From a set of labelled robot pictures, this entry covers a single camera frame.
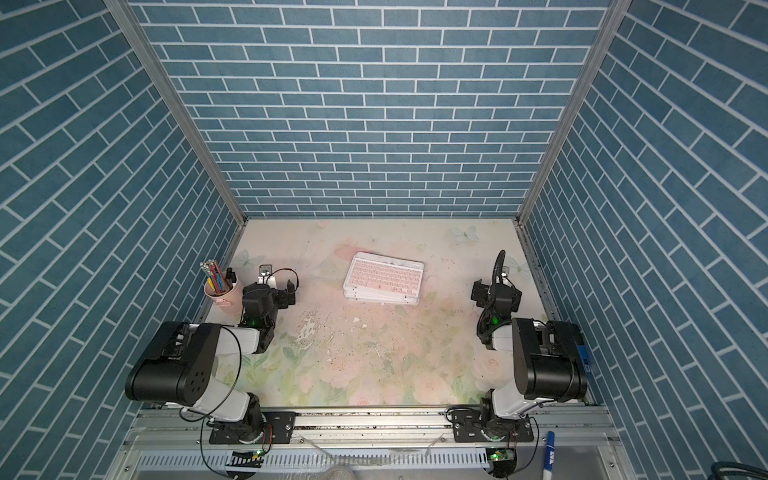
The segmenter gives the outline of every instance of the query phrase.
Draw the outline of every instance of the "table surface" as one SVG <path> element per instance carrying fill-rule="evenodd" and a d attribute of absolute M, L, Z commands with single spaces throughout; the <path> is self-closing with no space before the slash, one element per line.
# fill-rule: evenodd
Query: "table surface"
<path fill-rule="evenodd" d="M 251 220 L 231 266 L 250 284 L 262 263 L 300 275 L 296 305 L 280 310 L 263 354 L 243 356 L 237 388 L 262 406 L 476 403 L 513 380 L 511 354 L 475 335 L 472 284 L 488 283 L 499 250 L 523 292 L 522 318 L 546 319 L 511 220 Z M 355 253 L 423 262 L 419 304 L 358 303 L 343 294 Z M 293 278 L 277 274 L 278 288 Z M 237 318 L 211 307 L 209 322 Z M 237 355 L 219 356 L 231 384 Z"/>

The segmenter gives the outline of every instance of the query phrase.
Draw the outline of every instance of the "brick wallpaper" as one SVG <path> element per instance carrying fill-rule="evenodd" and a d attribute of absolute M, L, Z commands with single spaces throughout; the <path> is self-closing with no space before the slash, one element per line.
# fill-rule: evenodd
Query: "brick wallpaper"
<path fill-rule="evenodd" d="M 0 478 L 104 475 L 229 210 L 101 0 L 0 2 Z"/>
<path fill-rule="evenodd" d="M 641 478 L 768 465 L 766 25 L 634 0 L 528 226 Z"/>
<path fill-rule="evenodd" d="M 511 217 L 608 0 L 257 3 L 131 3 L 249 216 Z"/>

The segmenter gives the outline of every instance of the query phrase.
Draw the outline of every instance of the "pink cup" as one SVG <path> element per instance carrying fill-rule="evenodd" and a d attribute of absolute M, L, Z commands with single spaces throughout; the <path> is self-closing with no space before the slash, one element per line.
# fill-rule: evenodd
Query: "pink cup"
<path fill-rule="evenodd" d="M 230 315 L 240 315 L 243 312 L 243 284 L 241 282 L 232 285 L 232 290 L 224 295 L 217 295 L 208 282 L 203 284 L 203 291 L 222 312 Z"/>

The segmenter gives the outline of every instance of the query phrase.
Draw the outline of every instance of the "ventilation slot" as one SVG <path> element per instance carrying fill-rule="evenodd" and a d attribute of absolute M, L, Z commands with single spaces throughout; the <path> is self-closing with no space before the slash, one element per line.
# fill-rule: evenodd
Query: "ventilation slot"
<path fill-rule="evenodd" d="M 247 462 L 233 458 L 233 450 L 206 452 L 208 463 L 219 470 L 230 465 L 230 471 L 241 472 L 323 472 L 332 465 L 347 465 L 354 469 L 419 469 L 419 468 L 487 468 L 488 457 L 484 449 L 475 447 L 448 447 L 423 452 L 398 452 L 388 449 L 327 449 L 332 458 L 314 449 L 275 449 L 264 457 L 259 468 L 240 467 Z M 138 462 L 141 471 L 202 471 L 207 470 L 200 459 L 199 450 L 173 450 L 144 452 Z"/>

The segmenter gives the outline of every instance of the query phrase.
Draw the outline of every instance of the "stack of keyboards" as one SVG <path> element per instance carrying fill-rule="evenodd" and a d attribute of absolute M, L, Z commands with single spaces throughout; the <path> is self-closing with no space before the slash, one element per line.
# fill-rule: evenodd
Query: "stack of keyboards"
<path fill-rule="evenodd" d="M 424 263 L 357 253 L 344 280 L 344 296 L 359 302 L 419 303 Z"/>

